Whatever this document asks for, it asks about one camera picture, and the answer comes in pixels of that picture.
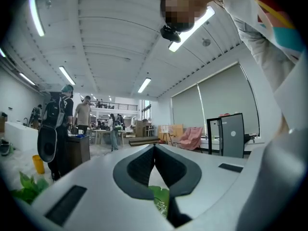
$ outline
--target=chair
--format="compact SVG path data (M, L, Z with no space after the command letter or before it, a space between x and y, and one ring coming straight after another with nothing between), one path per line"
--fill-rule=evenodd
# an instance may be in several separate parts
M194 150L201 145L201 128L187 128L184 134L180 137L180 147L186 150Z

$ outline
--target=black slot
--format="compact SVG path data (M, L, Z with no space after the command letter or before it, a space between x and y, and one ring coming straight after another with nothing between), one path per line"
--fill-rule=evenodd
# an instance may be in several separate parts
M235 166L235 165L231 165L231 164L221 164L218 167L226 169L226 170L230 170L236 173L241 173L241 171L243 170L243 167L240 166Z
M73 186L45 215L50 221L62 226L86 192L86 188Z

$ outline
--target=grey t-shirt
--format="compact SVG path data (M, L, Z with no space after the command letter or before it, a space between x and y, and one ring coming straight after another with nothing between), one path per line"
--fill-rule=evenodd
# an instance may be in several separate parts
M77 113L77 125L89 125L89 116L90 116L91 108L89 105L84 105L82 103L78 104L76 107Z

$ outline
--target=wooden table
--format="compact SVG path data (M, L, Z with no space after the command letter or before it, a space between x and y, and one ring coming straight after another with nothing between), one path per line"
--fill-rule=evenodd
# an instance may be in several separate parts
M111 133L111 131L109 130L100 130L100 129L96 129L95 131L95 144L97 144L97 134L100 133ZM120 130L118 131L121 134L121 138L122 138L122 146L124 147L124 138L123 138L123 134L125 133L125 131Z

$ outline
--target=yellow cup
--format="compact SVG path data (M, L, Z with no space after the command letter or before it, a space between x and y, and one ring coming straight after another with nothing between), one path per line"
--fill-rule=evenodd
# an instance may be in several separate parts
M39 157L39 155L34 155L32 157L35 169L37 170L37 172L39 174L44 174L45 173L45 169L44 169L44 165L43 165L43 161L42 159Z

